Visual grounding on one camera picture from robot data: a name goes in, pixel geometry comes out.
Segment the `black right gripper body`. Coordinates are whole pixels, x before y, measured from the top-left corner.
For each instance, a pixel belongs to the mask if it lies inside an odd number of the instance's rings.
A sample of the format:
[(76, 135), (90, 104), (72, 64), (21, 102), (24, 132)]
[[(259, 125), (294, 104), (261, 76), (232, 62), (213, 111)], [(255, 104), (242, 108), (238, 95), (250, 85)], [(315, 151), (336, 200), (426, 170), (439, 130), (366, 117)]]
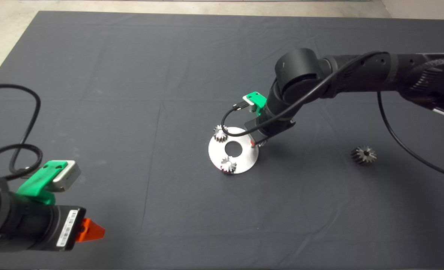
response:
[(261, 115), (244, 123), (246, 130), (258, 128), (256, 131), (249, 134), (251, 140), (254, 140), (257, 145), (263, 145), (268, 139), (288, 130), (289, 128), (292, 128), (295, 125), (295, 120), (293, 118), (283, 118), (265, 125), (262, 128), (259, 127), (271, 118), (272, 115), (269, 112), (263, 111), (261, 112)]

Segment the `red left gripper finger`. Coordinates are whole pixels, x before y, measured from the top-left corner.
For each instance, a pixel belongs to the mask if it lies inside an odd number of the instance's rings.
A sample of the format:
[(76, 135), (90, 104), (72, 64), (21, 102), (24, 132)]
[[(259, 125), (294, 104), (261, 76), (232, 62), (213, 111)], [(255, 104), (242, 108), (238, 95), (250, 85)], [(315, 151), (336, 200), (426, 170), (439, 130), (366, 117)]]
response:
[(89, 218), (84, 218), (76, 237), (76, 242), (88, 242), (103, 239), (105, 236), (105, 228), (95, 223)]

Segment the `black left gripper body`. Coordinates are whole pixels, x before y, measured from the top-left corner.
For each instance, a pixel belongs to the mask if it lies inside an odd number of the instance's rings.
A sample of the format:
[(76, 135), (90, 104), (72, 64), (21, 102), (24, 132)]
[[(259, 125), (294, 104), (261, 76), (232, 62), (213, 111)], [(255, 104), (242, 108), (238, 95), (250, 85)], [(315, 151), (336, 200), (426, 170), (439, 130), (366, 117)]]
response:
[(46, 205), (28, 198), (11, 199), (11, 251), (70, 251), (86, 209)]

